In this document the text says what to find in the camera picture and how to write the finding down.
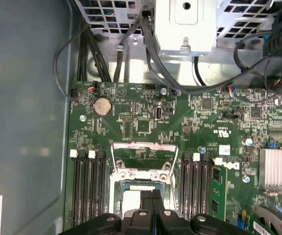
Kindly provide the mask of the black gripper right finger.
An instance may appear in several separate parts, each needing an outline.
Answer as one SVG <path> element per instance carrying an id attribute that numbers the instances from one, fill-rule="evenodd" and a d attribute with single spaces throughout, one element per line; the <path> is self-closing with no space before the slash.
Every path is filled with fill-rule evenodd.
<path id="1" fill-rule="evenodd" d="M 244 231 L 208 214 L 197 214 L 189 221 L 173 210 L 165 209 L 159 190 L 153 191 L 153 206 L 162 235 L 242 235 Z"/>

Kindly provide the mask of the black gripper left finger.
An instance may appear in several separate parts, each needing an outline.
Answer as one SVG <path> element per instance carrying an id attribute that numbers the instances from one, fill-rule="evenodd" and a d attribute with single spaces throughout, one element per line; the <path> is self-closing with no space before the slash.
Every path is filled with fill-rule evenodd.
<path id="1" fill-rule="evenodd" d="M 153 230 L 153 191 L 140 193 L 140 208 L 126 212 L 123 219 L 104 213 L 64 232 L 66 235 L 151 235 Z"/>

